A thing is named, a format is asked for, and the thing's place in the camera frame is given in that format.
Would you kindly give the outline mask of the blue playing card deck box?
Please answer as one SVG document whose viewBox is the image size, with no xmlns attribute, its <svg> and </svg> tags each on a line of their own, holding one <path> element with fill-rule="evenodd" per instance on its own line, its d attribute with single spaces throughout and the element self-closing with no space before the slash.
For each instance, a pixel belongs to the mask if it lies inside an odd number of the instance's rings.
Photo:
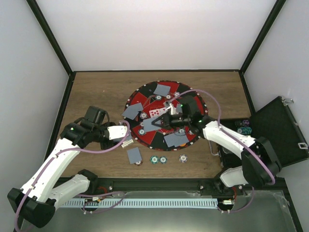
<svg viewBox="0 0 309 232">
<path fill-rule="evenodd" d="M 134 141 L 133 141 L 132 138 L 126 139 L 124 142 L 122 142 L 121 147 L 122 147 L 122 148 L 125 148 L 125 147 L 129 146 L 129 145 L 132 144 L 132 143 L 134 143 Z"/>
</svg>

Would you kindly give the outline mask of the teal poker chip stack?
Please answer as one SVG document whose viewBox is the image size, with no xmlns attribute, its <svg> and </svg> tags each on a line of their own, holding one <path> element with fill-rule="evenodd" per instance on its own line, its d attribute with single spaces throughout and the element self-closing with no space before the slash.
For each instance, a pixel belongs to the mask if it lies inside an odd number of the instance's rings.
<svg viewBox="0 0 309 232">
<path fill-rule="evenodd" d="M 157 164 L 159 162 L 159 157 L 158 156 L 151 156 L 150 162 L 152 164 Z"/>
</svg>

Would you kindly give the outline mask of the brown poker chip stack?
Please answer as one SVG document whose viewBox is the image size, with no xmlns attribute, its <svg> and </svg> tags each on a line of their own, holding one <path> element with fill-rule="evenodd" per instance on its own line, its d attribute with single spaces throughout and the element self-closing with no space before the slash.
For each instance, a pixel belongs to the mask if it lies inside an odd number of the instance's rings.
<svg viewBox="0 0 309 232">
<path fill-rule="evenodd" d="M 141 160 L 141 161 L 135 162 L 135 164 L 138 165 L 138 166 L 140 166 L 140 165 L 143 164 L 143 161 Z"/>
</svg>

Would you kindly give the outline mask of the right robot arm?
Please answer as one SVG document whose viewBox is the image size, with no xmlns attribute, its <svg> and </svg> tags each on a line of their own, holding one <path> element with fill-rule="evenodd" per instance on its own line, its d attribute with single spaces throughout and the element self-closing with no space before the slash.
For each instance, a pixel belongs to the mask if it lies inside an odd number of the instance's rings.
<svg viewBox="0 0 309 232">
<path fill-rule="evenodd" d="M 268 139 L 264 137 L 256 139 L 248 135 L 241 135 L 208 115 L 164 113 L 154 119 L 152 125 L 164 129 L 188 126 L 193 134 L 217 143 L 241 160 L 240 166 L 228 168 L 219 174 L 214 188 L 221 195 L 227 194 L 232 187 L 239 185 L 250 185 L 254 188 L 274 185 L 276 183 L 275 177 L 282 169 Z"/>
</svg>

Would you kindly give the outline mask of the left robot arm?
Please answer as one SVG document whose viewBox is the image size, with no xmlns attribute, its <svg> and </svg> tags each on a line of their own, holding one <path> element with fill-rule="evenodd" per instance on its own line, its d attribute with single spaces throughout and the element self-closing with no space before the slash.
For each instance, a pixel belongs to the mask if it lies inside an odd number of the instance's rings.
<svg viewBox="0 0 309 232">
<path fill-rule="evenodd" d="M 81 170 L 65 183 L 56 182 L 68 165 L 81 152 L 102 154 L 119 147 L 130 133 L 130 125 L 108 120 L 107 111 L 90 106 L 84 117 L 65 126 L 54 149 L 42 166 L 21 188 L 13 188 L 7 198 L 15 212 L 14 229 L 19 232 L 18 220 L 23 218 L 37 228 L 44 227 L 55 211 L 75 196 L 94 197 L 98 191 L 98 177 Z"/>
</svg>

